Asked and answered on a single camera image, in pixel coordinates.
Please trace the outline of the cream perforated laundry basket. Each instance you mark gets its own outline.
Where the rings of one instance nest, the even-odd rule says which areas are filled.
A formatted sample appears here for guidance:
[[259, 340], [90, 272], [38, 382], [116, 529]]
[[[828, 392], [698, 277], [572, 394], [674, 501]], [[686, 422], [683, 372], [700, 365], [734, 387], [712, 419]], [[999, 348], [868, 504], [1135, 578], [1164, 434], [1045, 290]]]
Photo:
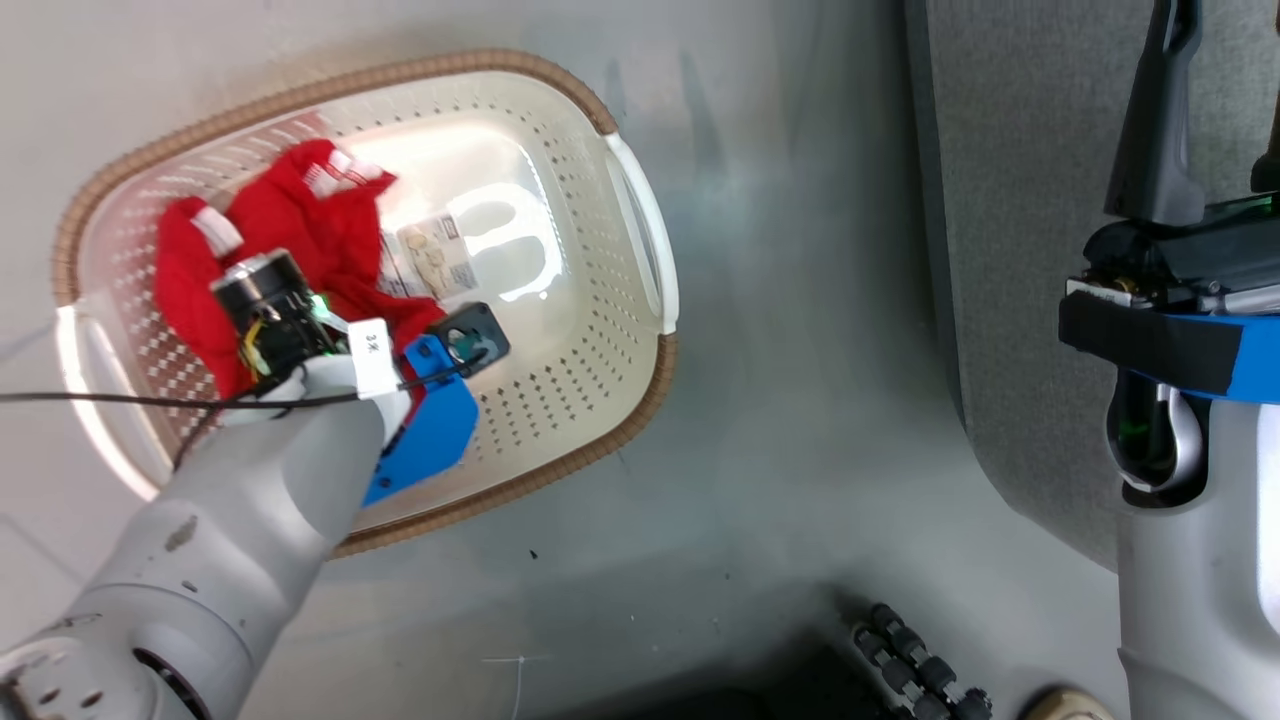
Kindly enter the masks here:
[[159, 220], [187, 196], [224, 206], [311, 138], [396, 174], [388, 238], [452, 220], [509, 355], [468, 380], [461, 462], [372, 502], [337, 557], [477, 516], [625, 447], [675, 374], [678, 281], [657, 196], [605, 102], [544, 58], [429, 56], [315, 81], [218, 113], [116, 159], [70, 200], [52, 246], [56, 347], [76, 393], [212, 398], [154, 302]]

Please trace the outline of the grey fabric sofa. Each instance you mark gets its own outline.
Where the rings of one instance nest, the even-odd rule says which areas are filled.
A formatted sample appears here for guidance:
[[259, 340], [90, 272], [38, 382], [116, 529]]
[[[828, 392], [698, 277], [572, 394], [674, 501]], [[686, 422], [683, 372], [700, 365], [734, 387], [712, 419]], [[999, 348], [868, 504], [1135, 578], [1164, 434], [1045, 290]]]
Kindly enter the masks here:
[[1004, 502], [1116, 564], [1114, 369], [1059, 342], [1155, 0], [905, 0], [945, 373]]

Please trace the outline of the black roller wheel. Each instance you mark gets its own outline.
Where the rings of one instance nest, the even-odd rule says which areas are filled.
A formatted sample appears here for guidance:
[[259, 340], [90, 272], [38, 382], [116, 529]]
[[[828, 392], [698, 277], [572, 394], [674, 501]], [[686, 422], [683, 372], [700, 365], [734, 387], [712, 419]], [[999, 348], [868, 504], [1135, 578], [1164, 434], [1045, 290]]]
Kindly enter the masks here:
[[884, 685], [905, 701], [909, 720], [992, 720], [992, 702], [980, 688], [964, 687], [948, 662], [887, 603], [869, 607], [851, 629], [851, 642]]

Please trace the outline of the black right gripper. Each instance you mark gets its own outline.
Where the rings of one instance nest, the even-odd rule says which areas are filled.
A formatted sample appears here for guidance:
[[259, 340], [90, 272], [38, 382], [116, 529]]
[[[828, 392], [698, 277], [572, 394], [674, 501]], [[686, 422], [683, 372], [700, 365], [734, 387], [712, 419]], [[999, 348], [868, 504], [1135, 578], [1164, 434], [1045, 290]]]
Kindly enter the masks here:
[[1155, 0], [1103, 204], [1132, 222], [1089, 238], [1085, 269], [1068, 279], [1064, 299], [1085, 292], [1165, 314], [1280, 316], [1280, 95], [1251, 169], [1251, 190], [1265, 195], [1204, 211], [1189, 170], [1189, 65], [1201, 22], [1201, 0]]

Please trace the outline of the white paper tag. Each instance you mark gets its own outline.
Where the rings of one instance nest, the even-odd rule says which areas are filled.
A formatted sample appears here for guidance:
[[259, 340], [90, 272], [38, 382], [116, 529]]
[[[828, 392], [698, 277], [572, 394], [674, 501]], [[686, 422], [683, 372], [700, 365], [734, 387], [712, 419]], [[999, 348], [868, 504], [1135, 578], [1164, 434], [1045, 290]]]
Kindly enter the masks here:
[[401, 377], [387, 322], [381, 318], [351, 322], [346, 334], [357, 397], [366, 400], [396, 393]]

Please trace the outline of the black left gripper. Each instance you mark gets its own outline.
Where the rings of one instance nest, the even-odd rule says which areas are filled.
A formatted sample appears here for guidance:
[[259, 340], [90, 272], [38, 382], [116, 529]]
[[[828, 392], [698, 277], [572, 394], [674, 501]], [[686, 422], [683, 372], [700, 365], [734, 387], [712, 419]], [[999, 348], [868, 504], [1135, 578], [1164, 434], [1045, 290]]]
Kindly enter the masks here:
[[287, 250], [232, 265], [211, 283], [211, 293], [236, 333], [236, 360], [251, 387], [278, 386], [308, 360], [347, 350]]

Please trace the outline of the paper basket label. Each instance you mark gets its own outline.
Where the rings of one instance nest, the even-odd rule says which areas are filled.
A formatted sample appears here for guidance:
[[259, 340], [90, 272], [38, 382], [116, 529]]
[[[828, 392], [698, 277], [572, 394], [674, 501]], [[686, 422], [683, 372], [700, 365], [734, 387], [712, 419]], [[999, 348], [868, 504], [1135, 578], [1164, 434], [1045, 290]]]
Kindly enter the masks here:
[[449, 214], [381, 232], [378, 288], [402, 299], [448, 302], [479, 288], [465, 237]]

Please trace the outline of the red and white garment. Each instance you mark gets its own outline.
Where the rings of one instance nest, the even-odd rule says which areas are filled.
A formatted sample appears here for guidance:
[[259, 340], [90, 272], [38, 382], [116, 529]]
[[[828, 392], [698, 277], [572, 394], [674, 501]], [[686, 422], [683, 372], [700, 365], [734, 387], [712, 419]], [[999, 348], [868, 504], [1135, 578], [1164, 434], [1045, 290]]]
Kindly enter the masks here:
[[212, 374], [219, 396], [248, 389], [237, 333], [212, 295], [225, 270], [287, 250], [308, 287], [342, 320], [383, 319], [397, 352], [445, 318], [429, 297], [381, 292], [379, 197], [396, 182], [328, 140], [288, 149], [225, 211], [198, 197], [172, 202], [157, 223], [155, 304]]

